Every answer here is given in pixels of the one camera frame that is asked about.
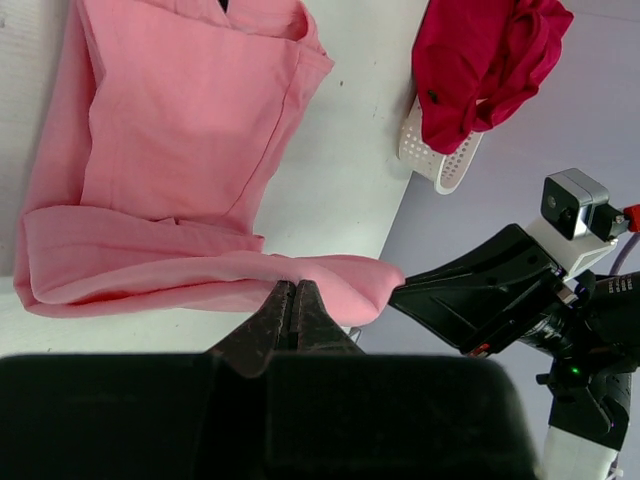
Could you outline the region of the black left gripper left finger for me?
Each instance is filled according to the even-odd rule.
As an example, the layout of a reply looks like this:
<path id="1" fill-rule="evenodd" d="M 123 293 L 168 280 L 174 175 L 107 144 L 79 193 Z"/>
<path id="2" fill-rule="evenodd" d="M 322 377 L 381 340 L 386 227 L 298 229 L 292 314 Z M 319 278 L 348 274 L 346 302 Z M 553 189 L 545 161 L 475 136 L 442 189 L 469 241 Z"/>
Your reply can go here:
<path id="1" fill-rule="evenodd" d="M 294 296 L 278 283 L 211 352 L 4 358 L 2 477 L 263 478 L 263 365 L 244 335 L 274 341 Z"/>

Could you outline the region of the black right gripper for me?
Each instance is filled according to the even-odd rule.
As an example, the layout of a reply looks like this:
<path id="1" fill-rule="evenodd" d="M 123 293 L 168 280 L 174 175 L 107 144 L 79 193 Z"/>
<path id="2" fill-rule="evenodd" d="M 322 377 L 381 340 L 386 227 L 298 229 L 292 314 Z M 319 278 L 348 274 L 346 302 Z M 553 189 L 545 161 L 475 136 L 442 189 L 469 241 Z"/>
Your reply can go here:
<path id="1" fill-rule="evenodd" d="M 639 354 L 639 274 L 597 275 L 570 305 L 558 263 L 517 224 L 467 254 L 406 279 L 389 305 L 461 354 L 486 357 L 517 340 L 571 358 L 607 348 Z"/>

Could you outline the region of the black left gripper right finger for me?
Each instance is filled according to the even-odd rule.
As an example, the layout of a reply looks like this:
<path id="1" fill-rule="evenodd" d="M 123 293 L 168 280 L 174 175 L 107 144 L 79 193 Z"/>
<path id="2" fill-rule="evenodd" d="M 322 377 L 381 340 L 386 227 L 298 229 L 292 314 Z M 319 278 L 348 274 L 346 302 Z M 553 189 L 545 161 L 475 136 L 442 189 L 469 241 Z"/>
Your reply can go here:
<path id="1" fill-rule="evenodd" d="M 313 350 L 272 361 L 280 479 L 536 479 L 516 389 L 488 360 Z"/>

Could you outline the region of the pink t-shirt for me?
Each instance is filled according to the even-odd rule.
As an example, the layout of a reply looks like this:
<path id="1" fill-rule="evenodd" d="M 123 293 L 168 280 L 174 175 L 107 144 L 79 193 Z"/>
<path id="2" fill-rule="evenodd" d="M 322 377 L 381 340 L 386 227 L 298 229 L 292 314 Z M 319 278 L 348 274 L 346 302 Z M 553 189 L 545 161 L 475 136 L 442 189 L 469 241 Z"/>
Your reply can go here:
<path id="1" fill-rule="evenodd" d="M 299 1 L 74 1 L 17 228 L 14 288 L 52 318 L 249 312 L 317 284 L 345 326 L 401 271 L 267 254 L 253 223 L 333 63 Z"/>

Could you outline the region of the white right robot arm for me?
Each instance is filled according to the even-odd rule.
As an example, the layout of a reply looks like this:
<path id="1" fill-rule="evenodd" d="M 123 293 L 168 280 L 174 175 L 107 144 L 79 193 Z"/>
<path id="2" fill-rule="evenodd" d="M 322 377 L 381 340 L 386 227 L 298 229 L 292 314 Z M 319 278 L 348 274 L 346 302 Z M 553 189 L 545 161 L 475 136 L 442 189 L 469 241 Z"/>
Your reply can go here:
<path id="1" fill-rule="evenodd" d="M 616 247 L 567 239 L 542 220 L 506 226 L 462 257 L 409 277 L 390 305 L 463 355 L 515 342 L 549 355 L 543 467 L 549 479 L 611 479 L 630 420 L 639 366 L 639 276 L 597 275 Z"/>

